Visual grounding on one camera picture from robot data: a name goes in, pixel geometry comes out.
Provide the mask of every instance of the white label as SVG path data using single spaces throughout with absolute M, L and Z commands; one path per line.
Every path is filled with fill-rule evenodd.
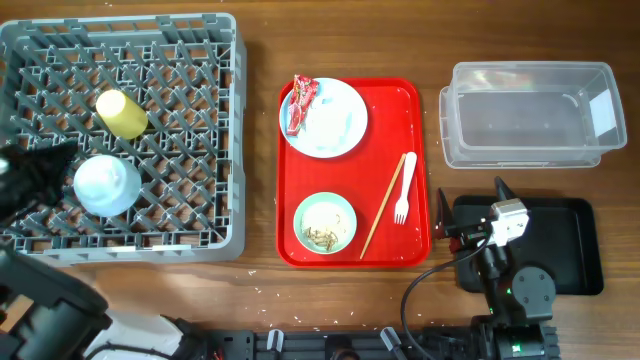
M 613 101 L 609 89 L 589 101 L 593 130 L 596 137 L 616 127 L 616 116 L 613 112 Z

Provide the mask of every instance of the red tray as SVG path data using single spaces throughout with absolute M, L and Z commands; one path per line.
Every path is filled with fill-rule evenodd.
M 336 158 L 316 159 L 291 147 L 278 129 L 278 253 L 286 263 L 295 267 L 390 268 L 418 265 L 431 251 L 418 91 L 404 79 L 341 80 L 353 86 L 367 105 L 367 131 L 355 148 Z M 282 89 L 279 104 L 292 87 L 293 82 Z M 360 253 L 400 156 L 409 151 L 418 155 L 418 163 L 409 189 L 407 220 L 404 225 L 393 223 L 394 207 L 402 187 L 401 172 L 369 248 L 360 260 Z M 353 206 L 358 219 L 351 244 L 332 255 L 312 253 L 300 244 L 293 232 L 293 214 L 298 205 L 308 196 L 322 191 L 344 197 Z

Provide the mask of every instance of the yellow cup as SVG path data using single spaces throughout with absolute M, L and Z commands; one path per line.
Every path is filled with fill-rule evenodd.
M 142 134 L 149 123 L 145 111 L 122 91 L 105 91 L 98 97 L 96 108 L 113 135 L 125 139 Z

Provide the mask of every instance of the fork handle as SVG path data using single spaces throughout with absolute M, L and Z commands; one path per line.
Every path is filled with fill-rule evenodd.
M 409 195 L 409 187 L 411 187 L 411 178 L 413 178 L 413 171 L 416 169 L 416 163 L 418 162 L 418 156 L 414 152 L 407 153 L 407 158 L 404 161 L 404 173 L 402 175 L 402 193 L 401 199 L 406 199 Z

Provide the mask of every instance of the white fork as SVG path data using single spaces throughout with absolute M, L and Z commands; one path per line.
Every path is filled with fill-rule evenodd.
M 411 187 L 411 178 L 413 178 L 413 171 L 416 168 L 416 162 L 418 157 L 416 153 L 410 152 L 407 154 L 407 159 L 404 161 L 404 172 L 402 174 L 402 193 L 396 203 L 396 213 L 393 222 L 396 224 L 404 224 L 407 220 L 407 214 L 409 214 L 409 187 Z

